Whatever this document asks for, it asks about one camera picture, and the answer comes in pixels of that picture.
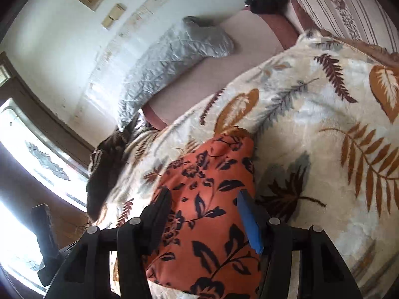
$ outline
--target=glass pane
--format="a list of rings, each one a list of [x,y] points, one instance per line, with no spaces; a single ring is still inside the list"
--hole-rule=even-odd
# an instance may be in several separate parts
[[[43,257],[34,233],[0,203],[0,263],[14,278],[44,295],[37,271]]]
[[[43,185],[86,211],[87,171],[33,126],[13,100],[0,108],[0,142]]]
[[[3,65],[0,65],[0,86],[2,86],[9,79],[9,73]]]

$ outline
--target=fleece blanket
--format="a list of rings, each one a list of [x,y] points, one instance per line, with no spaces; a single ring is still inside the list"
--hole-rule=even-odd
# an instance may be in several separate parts
[[[132,142],[95,224],[113,228],[138,217],[168,164],[238,126],[256,136],[259,203],[294,227],[321,225],[364,298],[382,298],[399,274],[399,66],[381,52],[319,32],[302,35],[162,132]],[[116,254],[111,283],[118,292],[115,262]],[[292,280],[298,264],[294,257]],[[155,298],[206,297],[150,288]]]

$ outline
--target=leaf-patterned blanket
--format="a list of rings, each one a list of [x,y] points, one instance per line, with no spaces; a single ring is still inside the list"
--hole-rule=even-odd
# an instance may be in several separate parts
[[[139,216],[170,162],[239,126],[256,136],[258,201],[292,226],[321,225],[364,297],[381,298],[399,273],[399,69],[386,55],[378,61],[376,47],[356,47],[304,34],[162,132],[141,134],[96,224]],[[150,288],[154,297],[197,298]]]

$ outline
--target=light switch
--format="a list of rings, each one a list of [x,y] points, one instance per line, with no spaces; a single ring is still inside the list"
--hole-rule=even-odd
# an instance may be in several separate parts
[[[114,21],[118,20],[123,15],[123,12],[125,12],[125,8],[120,4],[117,4],[112,8],[112,10],[109,12],[107,17],[101,24],[103,25],[103,27],[109,29]]]

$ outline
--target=silver screw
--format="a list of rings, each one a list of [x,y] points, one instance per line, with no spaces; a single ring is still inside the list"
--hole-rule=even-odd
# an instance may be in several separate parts
[[[141,219],[139,217],[134,217],[129,220],[130,225],[138,225],[139,223],[141,223]]]
[[[98,230],[98,227],[97,226],[90,226],[88,229],[87,229],[87,233],[89,233],[89,234],[94,234],[94,233],[97,233],[97,230]]]
[[[272,225],[279,225],[280,224],[280,219],[276,218],[276,217],[272,217],[269,219],[269,223],[271,223]]]
[[[318,225],[314,225],[314,226],[312,226],[312,228],[316,233],[321,233],[323,231],[323,228]]]

